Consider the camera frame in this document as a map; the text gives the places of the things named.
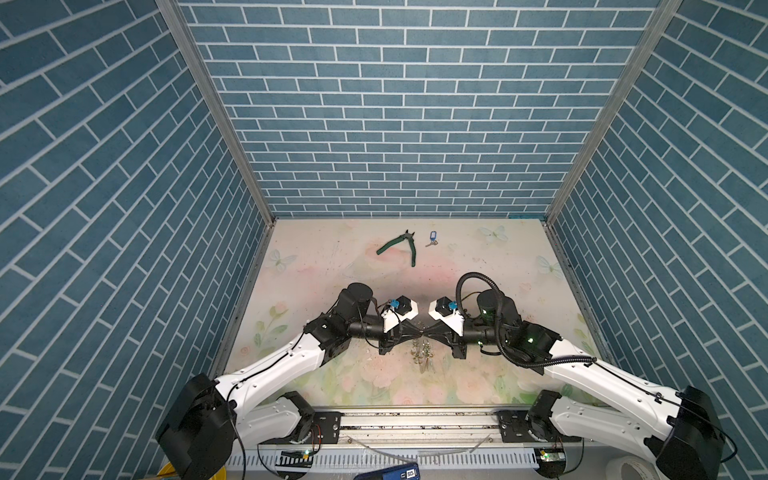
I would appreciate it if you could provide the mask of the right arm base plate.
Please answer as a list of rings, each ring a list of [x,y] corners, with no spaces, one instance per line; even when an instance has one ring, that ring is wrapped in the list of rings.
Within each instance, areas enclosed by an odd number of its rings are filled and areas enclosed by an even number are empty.
[[[539,439],[531,433],[527,414],[527,410],[519,409],[502,409],[494,413],[503,443],[539,442]]]

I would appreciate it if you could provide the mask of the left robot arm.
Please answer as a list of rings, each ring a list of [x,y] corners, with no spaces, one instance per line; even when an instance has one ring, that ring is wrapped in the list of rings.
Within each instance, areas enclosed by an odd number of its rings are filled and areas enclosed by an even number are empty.
[[[227,463],[235,444],[302,435],[302,423],[313,411],[299,395],[284,395],[270,405],[264,400],[344,353],[354,338],[373,341],[386,354],[418,334],[411,322],[417,314],[417,303],[405,296],[377,312],[371,288],[351,283],[285,346],[230,374],[189,379],[155,439],[180,478],[209,479]]]

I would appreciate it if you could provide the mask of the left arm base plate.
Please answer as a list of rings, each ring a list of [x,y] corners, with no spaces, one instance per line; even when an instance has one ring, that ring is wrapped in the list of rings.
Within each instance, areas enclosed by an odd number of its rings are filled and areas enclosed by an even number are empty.
[[[337,444],[341,431],[342,413],[339,411],[317,411],[299,421],[298,442],[300,444]]]

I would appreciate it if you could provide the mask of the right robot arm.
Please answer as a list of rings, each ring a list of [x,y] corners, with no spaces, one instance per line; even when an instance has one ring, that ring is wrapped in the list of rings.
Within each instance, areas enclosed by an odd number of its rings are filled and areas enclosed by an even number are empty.
[[[478,297],[478,318],[464,309],[457,287],[454,298],[430,304],[437,323],[425,336],[451,347],[458,358],[471,344],[494,345],[516,367],[571,385],[601,403],[593,407],[541,391],[526,417],[535,438],[596,440],[653,463],[667,479],[714,479],[737,454],[704,391],[675,390],[602,361],[557,332],[523,320],[514,301],[488,276],[469,272],[458,282],[470,279],[488,286]]]

